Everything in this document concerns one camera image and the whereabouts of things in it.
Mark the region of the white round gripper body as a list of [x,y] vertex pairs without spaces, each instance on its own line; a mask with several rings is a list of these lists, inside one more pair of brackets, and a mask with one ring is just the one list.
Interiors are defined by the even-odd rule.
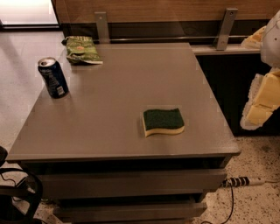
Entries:
[[280,67],[280,10],[262,34],[261,60],[271,67]]

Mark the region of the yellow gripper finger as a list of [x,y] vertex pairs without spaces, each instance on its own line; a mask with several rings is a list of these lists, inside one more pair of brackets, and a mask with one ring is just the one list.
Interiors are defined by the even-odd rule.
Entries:
[[244,130],[262,127],[280,107],[280,70],[271,69],[265,75],[256,74],[252,80],[248,101],[242,111],[240,125]]
[[260,49],[263,42],[263,34],[266,26],[258,29],[252,35],[248,36],[241,42],[241,46],[248,49]]

